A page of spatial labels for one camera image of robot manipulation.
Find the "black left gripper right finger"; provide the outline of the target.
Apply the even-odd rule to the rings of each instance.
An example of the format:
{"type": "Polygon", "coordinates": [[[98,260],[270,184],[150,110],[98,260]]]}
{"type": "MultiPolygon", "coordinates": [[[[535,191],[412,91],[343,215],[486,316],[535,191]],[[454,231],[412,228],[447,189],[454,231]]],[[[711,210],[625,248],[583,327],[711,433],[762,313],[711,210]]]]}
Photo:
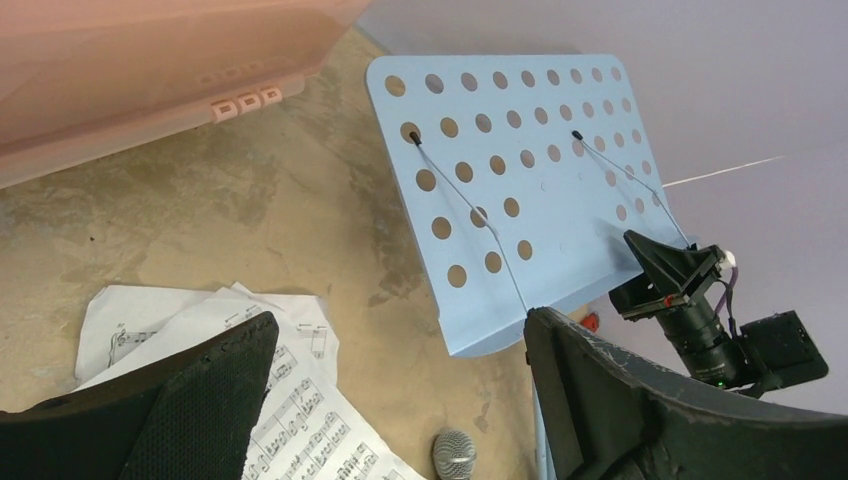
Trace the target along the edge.
{"type": "Polygon", "coordinates": [[[527,358],[558,479],[843,479],[847,419],[685,377],[548,308],[527,358]]]}

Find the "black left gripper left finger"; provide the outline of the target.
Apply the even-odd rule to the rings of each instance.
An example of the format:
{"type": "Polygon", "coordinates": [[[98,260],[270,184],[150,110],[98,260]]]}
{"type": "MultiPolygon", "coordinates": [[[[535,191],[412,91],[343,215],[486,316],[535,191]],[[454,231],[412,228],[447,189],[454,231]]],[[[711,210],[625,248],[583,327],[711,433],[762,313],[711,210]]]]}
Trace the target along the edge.
{"type": "Polygon", "coordinates": [[[241,478],[278,334],[262,312],[125,375],[3,412],[2,478],[241,478]]]}

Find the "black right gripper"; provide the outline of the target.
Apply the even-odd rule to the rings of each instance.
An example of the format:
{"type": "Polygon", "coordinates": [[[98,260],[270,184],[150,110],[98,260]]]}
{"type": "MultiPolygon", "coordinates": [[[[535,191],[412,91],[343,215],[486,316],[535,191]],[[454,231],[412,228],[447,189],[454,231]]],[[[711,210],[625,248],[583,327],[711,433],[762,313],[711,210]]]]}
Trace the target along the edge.
{"type": "Polygon", "coordinates": [[[628,321],[655,318],[693,379],[760,398],[828,375],[827,362],[795,311],[737,330],[734,321],[721,323],[704,296],[674,296],[694,297],[716,281],[723,260],[718,246],[677,248],[634,230],[623,238],[647,277],[612,290],[609,299],[628,321]]]}

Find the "light blue music stand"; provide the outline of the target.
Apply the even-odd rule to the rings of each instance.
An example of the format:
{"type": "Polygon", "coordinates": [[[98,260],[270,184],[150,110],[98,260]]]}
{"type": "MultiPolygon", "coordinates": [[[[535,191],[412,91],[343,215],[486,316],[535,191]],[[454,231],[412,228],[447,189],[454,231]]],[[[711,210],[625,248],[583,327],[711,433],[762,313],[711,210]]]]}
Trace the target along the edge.
{"type": "Polygon", "coordinates": [[[628,230],[687,245],[618,58],[382,56],[365,81],[450,355],[634,278],[628,230]]]}

